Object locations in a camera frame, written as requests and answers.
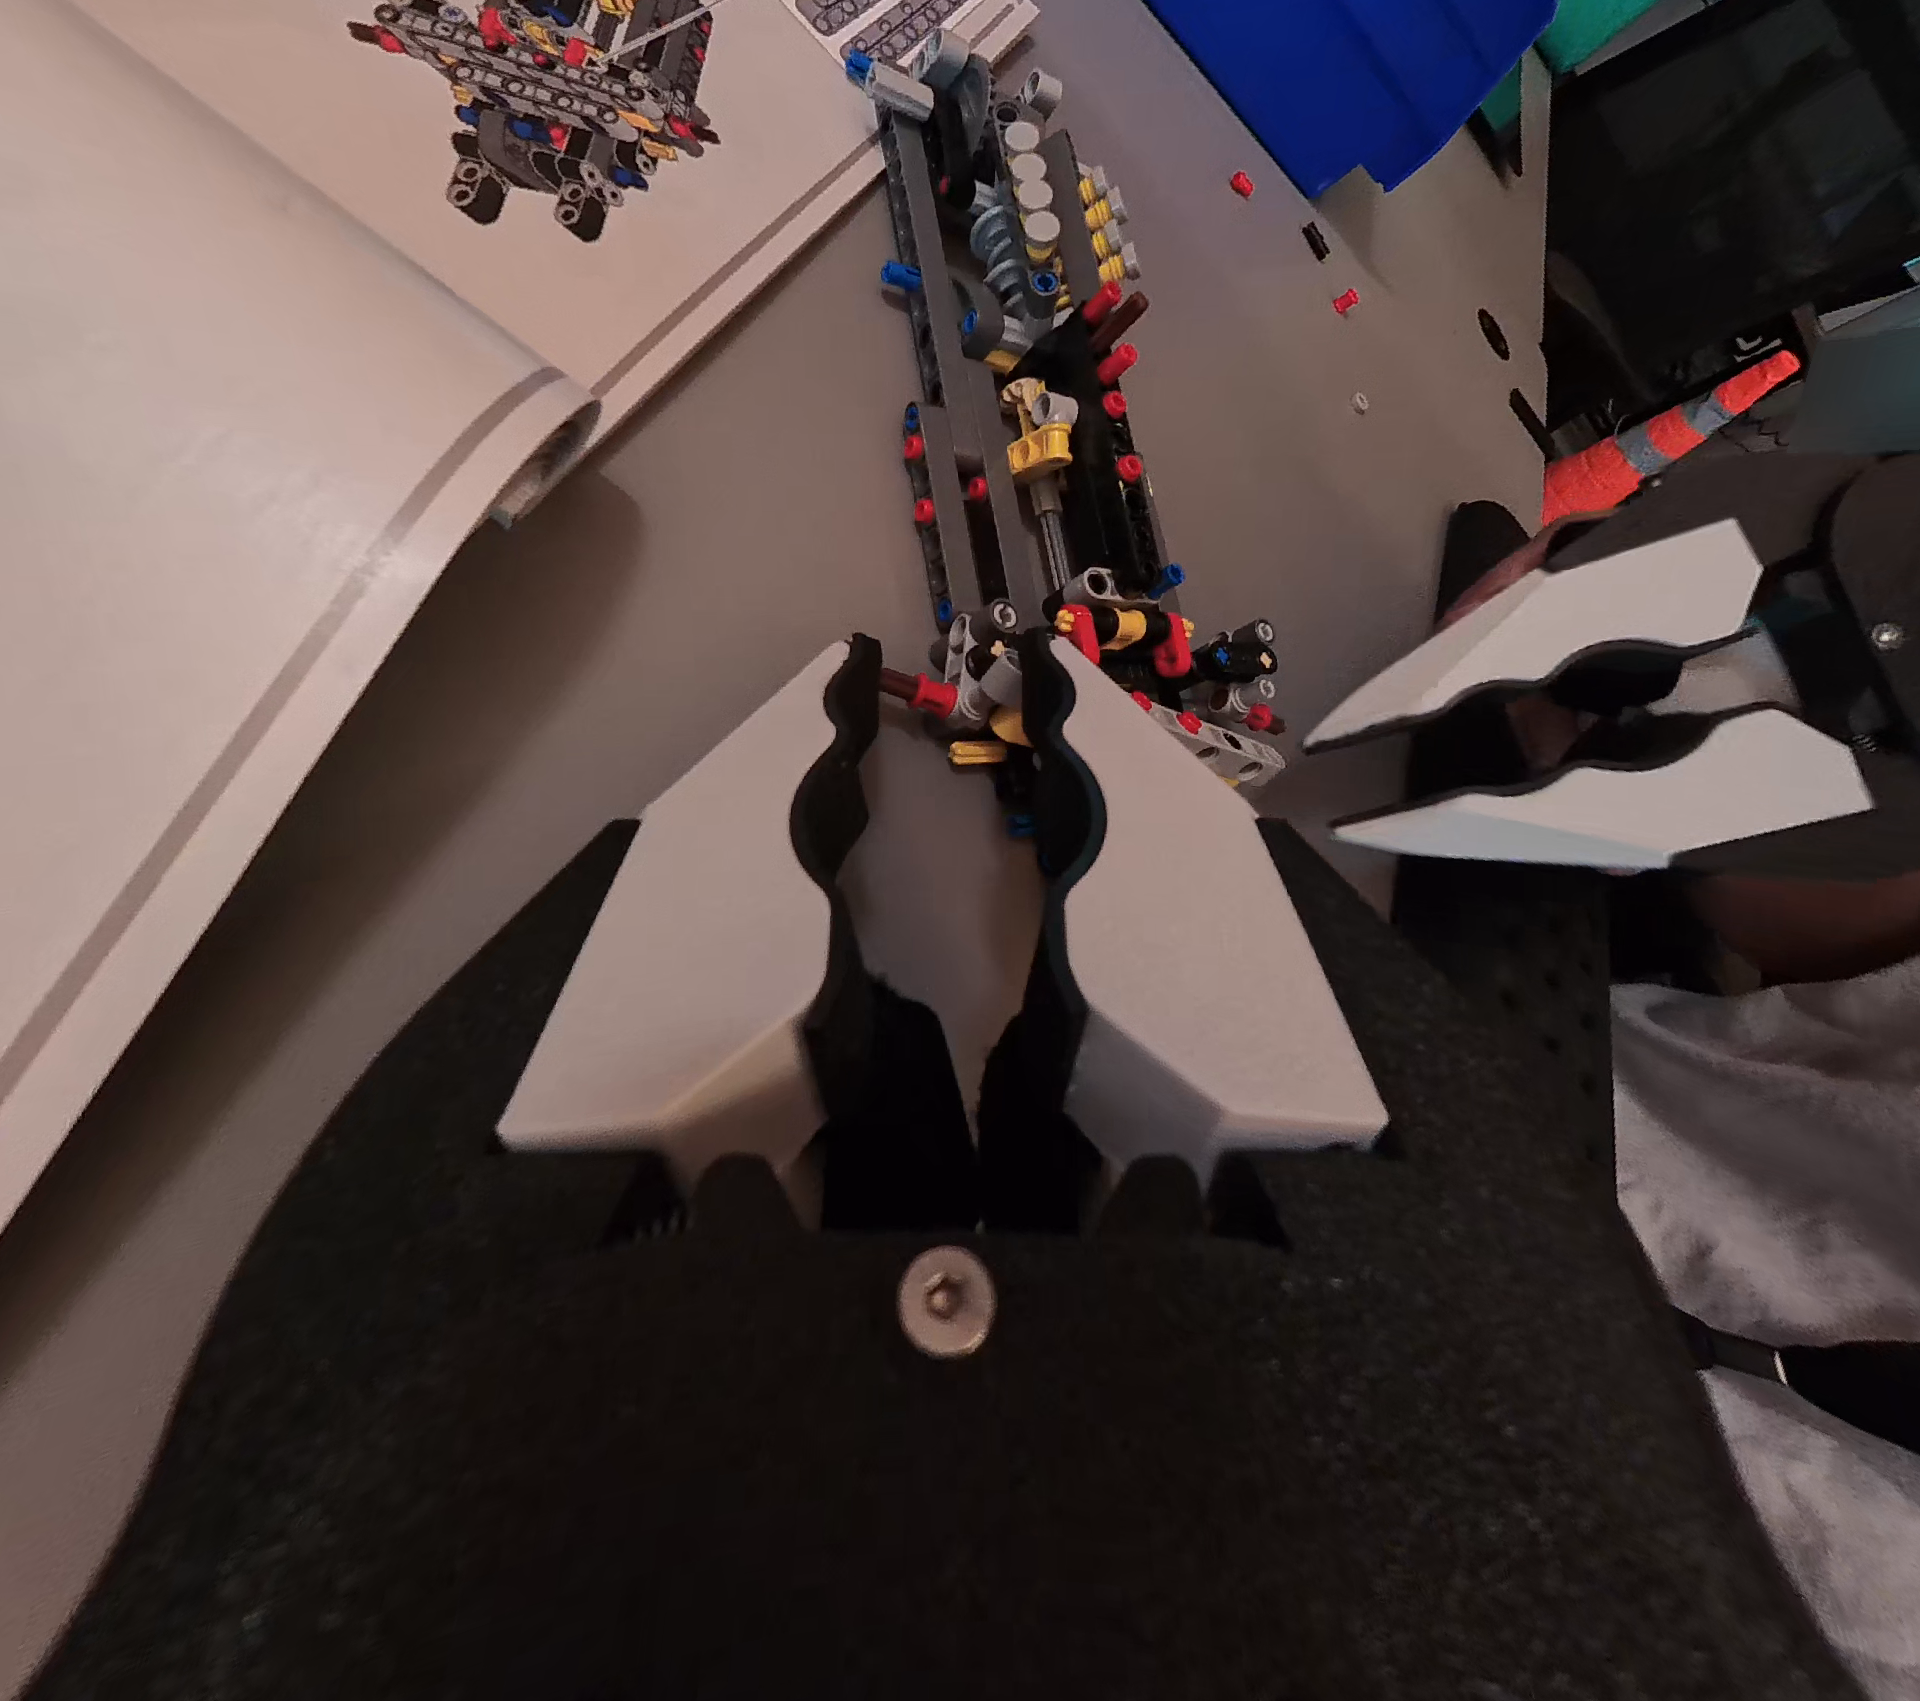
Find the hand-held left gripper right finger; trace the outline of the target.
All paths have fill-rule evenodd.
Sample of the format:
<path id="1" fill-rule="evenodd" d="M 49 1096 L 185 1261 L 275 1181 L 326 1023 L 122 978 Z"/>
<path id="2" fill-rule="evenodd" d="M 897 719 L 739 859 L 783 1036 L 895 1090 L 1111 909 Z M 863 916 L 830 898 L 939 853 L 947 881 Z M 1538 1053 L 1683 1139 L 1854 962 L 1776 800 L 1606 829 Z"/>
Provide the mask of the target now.
<path id="1" fill-rule="evenodd" d="M 1370 1149 L 1388 1113 L 1242 790 L 1067 636 L 1033 651 L 1033 739 L 1088 800 L 1050 890 L 1067 1122 L 1101 1162 Z"/>

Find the orange traffic cone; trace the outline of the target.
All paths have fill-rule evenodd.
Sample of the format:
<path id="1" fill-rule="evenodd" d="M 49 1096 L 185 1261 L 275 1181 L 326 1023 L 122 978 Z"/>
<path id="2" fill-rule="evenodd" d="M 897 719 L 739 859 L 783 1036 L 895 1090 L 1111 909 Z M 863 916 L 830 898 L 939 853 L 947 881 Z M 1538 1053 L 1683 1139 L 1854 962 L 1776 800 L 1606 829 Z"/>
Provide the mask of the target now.
<path id="1" fill-rule="evenodd" d="M 1547 528 L 1565 515 L 1593 513 L 1617 505 L 1648 480 L 1743 416 L 1768 391 L 1798 373 L 1801 366 L 1803 362 L 1793 350 L 1778 348 L 1700 397 L 1681 400 L 1571 456 L 1547 461 L 1540 526 Z"/>

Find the open instruction booklet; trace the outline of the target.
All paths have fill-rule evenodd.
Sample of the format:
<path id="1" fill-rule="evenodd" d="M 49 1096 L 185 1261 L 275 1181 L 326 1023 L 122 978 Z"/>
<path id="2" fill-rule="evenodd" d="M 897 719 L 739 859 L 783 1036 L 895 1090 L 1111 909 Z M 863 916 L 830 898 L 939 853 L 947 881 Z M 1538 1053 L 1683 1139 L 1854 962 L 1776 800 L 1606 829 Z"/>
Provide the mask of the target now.
<path id="1" fill-rule="evenodd" d="M 447 560 L 1033 0 L 2 0 L 11 1219 Z"/>

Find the lego chassis model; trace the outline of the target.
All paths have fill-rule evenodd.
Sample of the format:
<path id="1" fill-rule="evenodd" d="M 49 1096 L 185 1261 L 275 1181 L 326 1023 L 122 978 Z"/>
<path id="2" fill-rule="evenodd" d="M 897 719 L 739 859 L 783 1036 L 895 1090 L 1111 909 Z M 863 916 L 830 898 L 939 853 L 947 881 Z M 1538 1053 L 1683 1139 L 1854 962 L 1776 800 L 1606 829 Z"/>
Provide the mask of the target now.
<path id="1" fill-rule="evenodd" d="M 1179 602 L 1121 381 L 1147 308 L 1129 209 L 1058 124 L 1061 84 L 1035 69 L 1001 87 L 946 30 L 842 63 L 876 108 L 895 248 L 880 284 L 917 364 L 899 445 L 938 626 L 926 668 L 882 689 L 942 733 L 953 771 L 991 779 L 1011 832 L 1033 829 L 1028 631 L 1277 749 L 1271 621 L 1199 631 Z"/>

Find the person's white shirt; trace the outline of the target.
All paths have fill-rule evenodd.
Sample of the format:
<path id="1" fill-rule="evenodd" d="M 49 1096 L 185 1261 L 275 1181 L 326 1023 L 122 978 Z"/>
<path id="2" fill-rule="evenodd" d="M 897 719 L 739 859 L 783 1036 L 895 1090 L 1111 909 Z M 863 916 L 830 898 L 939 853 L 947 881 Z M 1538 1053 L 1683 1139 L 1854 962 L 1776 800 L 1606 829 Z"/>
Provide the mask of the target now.
<path id="1" fill-rule="evenodd" d="M 1788 1354 L 1915 1347 L 1915 961 L 1740 997 L 1612 993 L 1617 1203 L 1671 1305 Z M 1915 1448 L 1778 1380 L 1704 1387 L 1740 1485 L 1869 1697 L 1917 1695 Z"/>

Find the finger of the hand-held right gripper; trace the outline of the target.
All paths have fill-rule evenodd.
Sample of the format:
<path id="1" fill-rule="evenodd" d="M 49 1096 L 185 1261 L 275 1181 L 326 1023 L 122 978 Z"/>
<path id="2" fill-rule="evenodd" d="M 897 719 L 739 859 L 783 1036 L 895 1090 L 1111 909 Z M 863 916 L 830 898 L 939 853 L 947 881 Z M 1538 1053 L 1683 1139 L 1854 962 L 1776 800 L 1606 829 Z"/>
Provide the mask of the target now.
<path id="1" fill-rule="evenodd" d="M 1844 742 L 1756 703 L 1712 718 L 1662 765 L 1573 765 L 1506 792 L 1461 790 L 1337 820 L 1329 834 L 1401 856 L 1643 873 L 1869 809 Z"/>
<path id="2" fill-rule="evenodd" d="M 1733 520 L 1564 569 L 1538 565 L 1354 688 L 1304 749 L 1409 727 L 1479 689 L 1544 684 L 1598 654 L 1705 651 L 1740 633 L 1761 575 Z"/>

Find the black perforated mat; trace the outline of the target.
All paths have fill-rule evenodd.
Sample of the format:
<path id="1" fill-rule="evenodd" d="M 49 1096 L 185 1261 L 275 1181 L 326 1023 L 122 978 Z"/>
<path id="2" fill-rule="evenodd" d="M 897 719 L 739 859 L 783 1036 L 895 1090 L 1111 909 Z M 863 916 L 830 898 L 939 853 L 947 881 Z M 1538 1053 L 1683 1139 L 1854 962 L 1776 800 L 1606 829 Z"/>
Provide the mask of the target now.
<path id="1" fill-rule="evenodd" d="M 1524 546 L 1506 508 L 1472 500 L 1450 513 L 1435 618 Z M 1506 706 L 1472 701 L 1417 727 L 1404 794 L 1504 790 L 1524 779 Z M 1458 993 L 1534 1064 L 1570 1119 L 1584 1161 L 1616 1158 L 1609 909 L 1598 870 L 1404 856 L 1392 921 Z"/>

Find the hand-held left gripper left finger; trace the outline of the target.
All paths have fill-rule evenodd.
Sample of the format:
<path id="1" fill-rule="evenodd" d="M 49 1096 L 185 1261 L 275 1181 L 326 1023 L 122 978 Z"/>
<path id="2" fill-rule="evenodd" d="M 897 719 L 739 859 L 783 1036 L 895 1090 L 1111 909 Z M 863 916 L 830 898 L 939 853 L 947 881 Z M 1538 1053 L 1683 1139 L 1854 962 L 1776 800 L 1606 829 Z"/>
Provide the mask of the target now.
<path id="1" fill-rule="evenodd" d="M 638 816 L 494 1137 L 516 1155 L 653 1153 L 690 1192 L 721 1158 L 792 1183 L 827 1113 L 804 1018 L 830 972 L 846 846 L 804 866 L 804 776 L 859 760 L 871 636 L 830 641 Z"/>

